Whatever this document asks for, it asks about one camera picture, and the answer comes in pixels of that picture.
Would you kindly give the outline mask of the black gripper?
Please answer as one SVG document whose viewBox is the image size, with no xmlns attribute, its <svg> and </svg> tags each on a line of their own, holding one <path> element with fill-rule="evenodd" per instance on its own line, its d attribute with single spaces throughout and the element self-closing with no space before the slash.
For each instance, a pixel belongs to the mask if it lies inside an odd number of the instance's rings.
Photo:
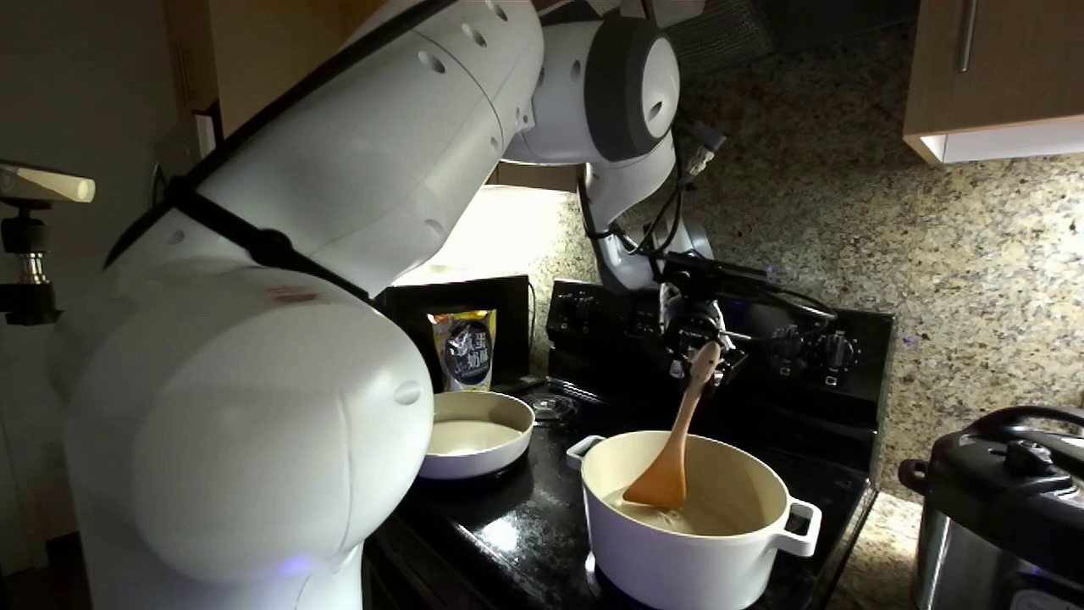
<svg viewBox="0 0 1084 610">
<path fill-rule="evenodd" d="M 720 344 L 710 384 L 727 384 L 747 359 L 734 342 L 720 305 L 713 299 L 681 292 L 669 282 L 656 289 L 656 334 L 663 344 L 663 373 L 669 379 L 689 379 L 690 359 L 705 342 Z"/>
</svg>

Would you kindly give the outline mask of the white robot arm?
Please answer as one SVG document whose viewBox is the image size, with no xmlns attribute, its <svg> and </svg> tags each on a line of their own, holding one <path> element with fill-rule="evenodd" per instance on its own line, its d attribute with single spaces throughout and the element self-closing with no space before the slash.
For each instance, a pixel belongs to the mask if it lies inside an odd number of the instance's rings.
<svg viewBox="0 0 1084 610">
<path fill-rule="evenodd" d="M 389 0 L 167 190 L 62 323 L 53 379 L 95 610 L 361 610 L 361 546 L 434 427 L 377 299 L 503 163 L 663 185 L 681 68 L 638 17 Z"/>
</svg>

